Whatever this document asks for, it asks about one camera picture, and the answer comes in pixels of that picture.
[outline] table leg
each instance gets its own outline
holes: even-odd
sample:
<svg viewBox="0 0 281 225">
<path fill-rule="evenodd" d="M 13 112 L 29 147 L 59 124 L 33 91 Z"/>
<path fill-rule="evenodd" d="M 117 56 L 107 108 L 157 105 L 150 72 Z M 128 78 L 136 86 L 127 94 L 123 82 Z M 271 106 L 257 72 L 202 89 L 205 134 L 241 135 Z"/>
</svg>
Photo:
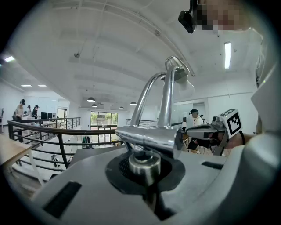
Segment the table leg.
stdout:
<svg viewBox="0 0 281 225">
<path fill-rule="evenodd" d="M 38 170 L 37 170 L 37 167 L 36 167 L 34 158 L 33 158 L 33 156 L 32 156 L 32 150 L 31 150 L 31 149 L 29 150 L 28 156 L 29 156 L 29 158 L 30 158 L 30 163 L 31 163 L 31 165 L 32 165 L 32 167 L 33 167 L 33 169 L 34 169 L 36 175 L 37 175 L 37 178 L 38 178 L 40 184 L 43 186 L 43 185 L 44 185 L 44 181 L 43 181 L 43 179 L 41 178 L 41 176 L 40 176 L 40 174 L 39 174 L 39 172 L 38 172 Z"/>
</svg>

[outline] black pants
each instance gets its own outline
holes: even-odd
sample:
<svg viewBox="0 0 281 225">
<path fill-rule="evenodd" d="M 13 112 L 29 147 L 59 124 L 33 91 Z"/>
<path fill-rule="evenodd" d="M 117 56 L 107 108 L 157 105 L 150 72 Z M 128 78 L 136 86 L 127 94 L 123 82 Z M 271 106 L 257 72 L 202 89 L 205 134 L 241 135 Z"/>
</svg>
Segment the black pants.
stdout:
<svg viewBox="0 0 281 225">
<path fill-rule="evenodd" d="M 21 120 L 21 118 L 19 116 L 16 117 L 16 120 Z M 22 136 L 22 131 L 18 131 L 18 135 Z M 23 138 L 20 138 L 18 140 L 20 143 L 23 143 Z"/>
</svg>

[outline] black slot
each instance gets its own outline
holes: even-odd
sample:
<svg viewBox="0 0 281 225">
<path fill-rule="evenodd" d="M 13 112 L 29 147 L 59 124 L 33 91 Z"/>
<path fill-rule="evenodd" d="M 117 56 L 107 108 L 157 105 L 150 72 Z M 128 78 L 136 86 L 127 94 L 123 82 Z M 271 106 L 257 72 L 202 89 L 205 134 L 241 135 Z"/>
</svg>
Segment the black slot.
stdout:
<svg viewBox="0 0 281 225">
<path fill-rule="evenodd" d="M 211 162 L 203 162 L 201 165 L 218 170 L 221 170 L 223 168 L 223 164 L 211 163 Z"/>
<path fill-rule="evenodd" d="M 72 201 L 81 184 L 70 181 L 56 196 L 44 207 L 44 210 L 56 218 L 60 218 L 69 203 Z"/>
</svg>

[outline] wooden tabletop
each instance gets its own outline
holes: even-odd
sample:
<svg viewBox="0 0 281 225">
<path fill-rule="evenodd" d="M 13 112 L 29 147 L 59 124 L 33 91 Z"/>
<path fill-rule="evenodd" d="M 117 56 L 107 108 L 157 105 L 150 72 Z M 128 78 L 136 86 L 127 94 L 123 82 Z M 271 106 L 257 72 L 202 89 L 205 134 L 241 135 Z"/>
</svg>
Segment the wooden tabletop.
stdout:
<svg viewBox="0 0 281 225">
<path fill-rule="evenodd" d="M 0 166 L 7 167 L 22 158 L 31 149 L 30 145 L 11 140 L 0 134 Z"/>
</svg>

